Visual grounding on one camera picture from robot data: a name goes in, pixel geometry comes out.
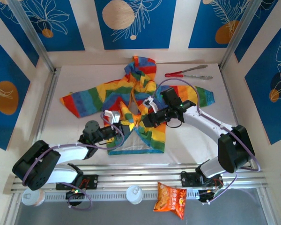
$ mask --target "snack bag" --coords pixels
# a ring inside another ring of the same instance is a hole
[[[166,186],[158,182],[158,201],[153,209],[154,212],[175,212],[180,219],[184,218],[186,203],[186,189],[178,189]]]

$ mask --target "gray floor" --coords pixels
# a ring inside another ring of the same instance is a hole
[[[93,202],[91,211],[69,209],[64,202],[38,207],[21,203],[16,225],[266,225],[255,189],[230,189],[210,206],[188,200],[181,221],[173,212],[153,212],[156,201],[131,205],[126,201]]]

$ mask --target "metal tongs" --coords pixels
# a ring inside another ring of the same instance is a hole
[[[191,71],[191,70],[195,70],[195,69],[204,69],[208,67],[208,65],[200,65],[197,67],[193,67],[190,69],[186,69],[186,70],[182,70],[182,71],[178,71],[178,72],[174,72],[174,73],[168,73],[165,74],[165,77],[191,77],[191,78],[198,78],[198,79],[202,79],[202,80],[210,80],[213,77],[212,76],[198,76],[198,75],[184,75],[183,73],[187,72],[187,71]]]

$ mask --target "tan circle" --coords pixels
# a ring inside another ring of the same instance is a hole
[[[43,29],[42,30],[42,34],[46,37],[46,38],[52,38],[53,37],[53,32],[49,29]]]
[[[228,44],[238,24],[238,20],[233,20],[229,22],[229,24],[224,24],[223,26],[221,26],[216,32],[215,41],[218,44]]]
[[[131,40],[135,40],[135,39],[136,39],[136,36],[135,36],[135,35],[131,35],[131,36],[130,36],[130,39],[131,39]]]
[[[213,0],[203,0],[203,4],[207,5],[210,4]]]
[[[0,112],[5,115],[14,114],[19,102],[19,95],[16,86],[10,81],[1,81],[0,90],[5,93],[12,91],[9,95],[10,97],[4,97],[4,95],[0,96]]]
[[[102,17],[109,28],[121,30],[133,23],[134,12],[125,1],[112,0],[104,7]]]
[[[276,89],[273,89],[270,91],[270,94],[268,95],[271,102],[277,102],[279,99],[279,91],[277,91]]]
[[[5,5],[7,5],[7,1],[6,0],[0,0],[0,2],[2,2]]]

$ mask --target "rainbow striped hoodie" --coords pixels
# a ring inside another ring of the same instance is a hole
[[[156,128],[147,128],[142,119],[152,109],[146,108],[142,103],[151,96],[158,86],[154,82],[156,75],[155,61],[144,57],[133,57],[133,61],[125,67],[126,75],[120,79],[103,83],[89,90],[79,91],[60,99],[61,103],[76,117],[85,117],[98,111],[115,110],[120,112],[121,120],[128,120],[132,126],[131,133],[136,132],[142,140],[143,145],[128,145],[128,148],[118,147],[108,151],[109,155],[117,154],[141,154],[141,153],[164,153],[165,124]],[[173,87],[182,101],[190,100],[197,102],[195,91],[189,86],[161,86],[157,92],[154,102],[158,109],[165,108],[160,92]],[[200,95],[200,107],[214,103],[213,92],[196,87]],[[129,108],[132,101],[137,105],[138,114],[133,114]],[[114,147],[121,140],[112,138],[107,144]]]

